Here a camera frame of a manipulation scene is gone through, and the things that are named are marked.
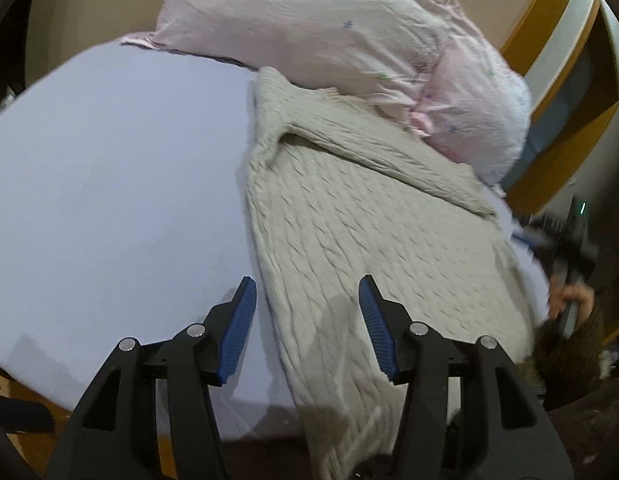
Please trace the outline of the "floral pink pillow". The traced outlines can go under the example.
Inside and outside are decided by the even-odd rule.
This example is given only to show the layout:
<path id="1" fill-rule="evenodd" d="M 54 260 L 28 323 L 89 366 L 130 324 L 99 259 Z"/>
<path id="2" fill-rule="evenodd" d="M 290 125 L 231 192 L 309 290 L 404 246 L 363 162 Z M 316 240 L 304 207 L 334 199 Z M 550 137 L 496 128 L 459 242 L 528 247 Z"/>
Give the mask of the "floral pink pillow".
<path id="1" fill-rule="evenodd" d="M 434 1 L 448 20 L 449 36 L 409 124 L 433 148 L 495 185 L 523 152 L 531 92 L 458 0 Z"/>
<path id="2" fill-rule="evenodd" d="M 433 0 L 164 0 L 152 50 L 273 67 L 293 84 L 336 88 L 405 120 L 449 38 Z"/>

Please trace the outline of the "lavender bed sheet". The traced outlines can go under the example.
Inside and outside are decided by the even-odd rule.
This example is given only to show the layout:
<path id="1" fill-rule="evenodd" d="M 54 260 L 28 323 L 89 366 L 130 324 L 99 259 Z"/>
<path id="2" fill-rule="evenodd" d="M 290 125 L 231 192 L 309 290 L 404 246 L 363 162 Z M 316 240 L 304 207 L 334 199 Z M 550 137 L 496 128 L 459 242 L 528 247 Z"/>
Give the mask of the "lavender bed sheet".
<path id="1" fill-rule="evenodd" d="M 114 346 L 259 278 L 253 70 L 112 41 L 0 114 L 0 367 L 72 410 Z"/>

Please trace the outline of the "wooden headboard frame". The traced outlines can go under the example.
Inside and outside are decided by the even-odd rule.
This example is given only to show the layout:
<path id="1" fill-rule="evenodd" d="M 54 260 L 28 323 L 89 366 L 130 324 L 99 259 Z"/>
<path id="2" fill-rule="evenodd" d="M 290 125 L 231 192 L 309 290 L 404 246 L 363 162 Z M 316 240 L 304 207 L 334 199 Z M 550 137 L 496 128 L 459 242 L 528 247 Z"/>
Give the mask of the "wooden headboard frame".
<path id="1" fill-rule="evenodd" d="M 503 179 L 517 214 L 559 209 L 619 108 L 619 61 L 603 0 L 531 0 L 503 45 L 533 98 L 521 159 Z"/>

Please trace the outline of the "left floral pink pillow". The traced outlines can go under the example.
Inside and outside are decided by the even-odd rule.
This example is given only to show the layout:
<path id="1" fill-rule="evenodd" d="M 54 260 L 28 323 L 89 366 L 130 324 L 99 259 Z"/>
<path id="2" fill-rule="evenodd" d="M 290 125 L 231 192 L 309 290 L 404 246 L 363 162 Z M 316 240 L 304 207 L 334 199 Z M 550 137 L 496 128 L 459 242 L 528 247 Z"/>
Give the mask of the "left floral pink pillow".
<path id="1" fill-rule="evenodd" d="M 164 0 L 152 50 L 273 67 L 293 84 L 336 88 L 405 120 L 449 38 L 433 0 Z"/>

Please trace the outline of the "beige cable knit sweater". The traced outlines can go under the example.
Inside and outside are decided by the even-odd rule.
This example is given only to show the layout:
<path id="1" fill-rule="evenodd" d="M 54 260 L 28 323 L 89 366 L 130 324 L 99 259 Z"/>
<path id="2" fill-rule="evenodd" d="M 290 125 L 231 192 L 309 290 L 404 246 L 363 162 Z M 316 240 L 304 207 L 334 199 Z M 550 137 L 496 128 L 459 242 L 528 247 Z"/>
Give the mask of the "beige cable knit sweater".
<path id="1" fill-rule="evenodd" d="M 495 337 L 515 362 L 532 351 L 532 309 L 470 167 L 274 68 L 254 94 L 247 196 L 278 352 L 314 476 L 345 479 L 390 451 L 405 399 L 375 358 L 361 278 L 446 337 Z"/>

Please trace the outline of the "right floral pink pillow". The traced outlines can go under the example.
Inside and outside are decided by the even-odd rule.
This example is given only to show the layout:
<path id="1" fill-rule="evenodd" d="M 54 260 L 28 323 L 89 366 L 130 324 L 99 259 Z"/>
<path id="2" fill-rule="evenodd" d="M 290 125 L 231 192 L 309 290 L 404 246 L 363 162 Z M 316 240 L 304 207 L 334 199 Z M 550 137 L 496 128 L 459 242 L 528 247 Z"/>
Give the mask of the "right floral pink pillow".
<path id="1" fill-rule="evenodd" d="M 409 124 L 433 148 L 495 185 L 523 152 L 531 92 L 458 0 L 434 1 L 448 20 L 449 36 Z"/>

